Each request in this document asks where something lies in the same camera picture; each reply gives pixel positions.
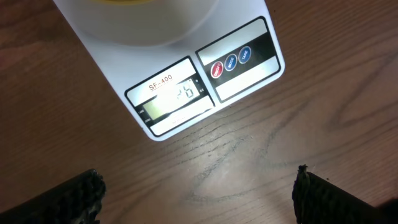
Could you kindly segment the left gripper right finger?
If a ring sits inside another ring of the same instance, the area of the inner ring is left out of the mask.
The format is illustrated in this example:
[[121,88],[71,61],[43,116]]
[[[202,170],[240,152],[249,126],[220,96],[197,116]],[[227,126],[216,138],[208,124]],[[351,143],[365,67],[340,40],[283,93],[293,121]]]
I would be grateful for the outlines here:
[[298,167],[292,200],[300,224],[397,224],[397,199],[378,207]]

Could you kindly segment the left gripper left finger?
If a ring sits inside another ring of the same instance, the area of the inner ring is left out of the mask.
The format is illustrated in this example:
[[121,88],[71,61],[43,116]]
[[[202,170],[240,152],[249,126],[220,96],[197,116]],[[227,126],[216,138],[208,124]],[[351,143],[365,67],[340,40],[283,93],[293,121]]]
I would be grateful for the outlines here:
[[2,224],[97,224],[106,193],[103,176],[87,170],[1,213]]

